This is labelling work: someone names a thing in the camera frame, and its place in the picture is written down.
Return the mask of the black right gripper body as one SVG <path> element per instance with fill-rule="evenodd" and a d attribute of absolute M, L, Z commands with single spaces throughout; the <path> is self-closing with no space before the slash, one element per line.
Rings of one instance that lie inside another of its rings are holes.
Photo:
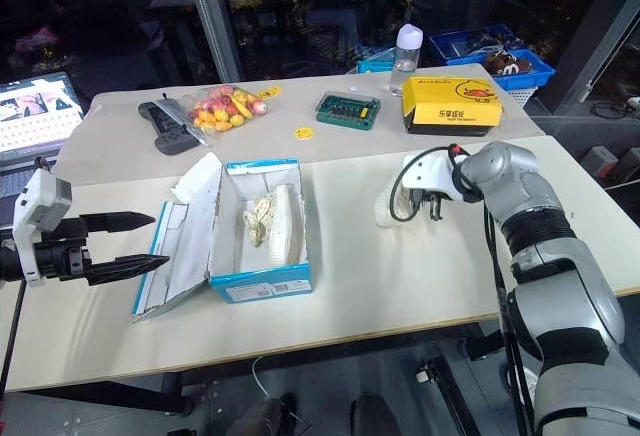
<path fill-rule="evenodd" d="M 440 203 L 446 195 L 439 191 L 428 191 L 422 188 L 411 188 L 409 190 L 409 199 L 413 207 L 420 207 L 422 203 L 428 202 L 431 205 Z"/>

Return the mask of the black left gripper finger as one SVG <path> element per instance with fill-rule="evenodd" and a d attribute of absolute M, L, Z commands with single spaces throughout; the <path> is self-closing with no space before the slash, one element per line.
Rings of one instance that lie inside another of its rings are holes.
<path fill-rule="evenodd" d="M 139 212 L 123 211 L 86 214 L 84 225 L 87 233 L 95 232 L 127 232 L 154 223 L 152 216 Z"/>
<path fill-rule="evenodd" d="M 92 264 L 87 272 L 87 282 L 95 286 L 131 279 L 152 272 L 169 261 L 169 256 L 152 254 L 117 257 L 111 262 Z"/>

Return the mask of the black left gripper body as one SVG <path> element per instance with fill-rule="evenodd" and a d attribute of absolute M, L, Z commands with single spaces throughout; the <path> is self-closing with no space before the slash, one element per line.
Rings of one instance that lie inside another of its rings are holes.
<path fill-rule="evenodd" d="M 92 283 L 92 260 L 86 248 L 90 216 L 63 219 L 52 231 L 44 231 L 36 243 L 35 256 L 40 274 L 60 281 L 86 279 Z"/>

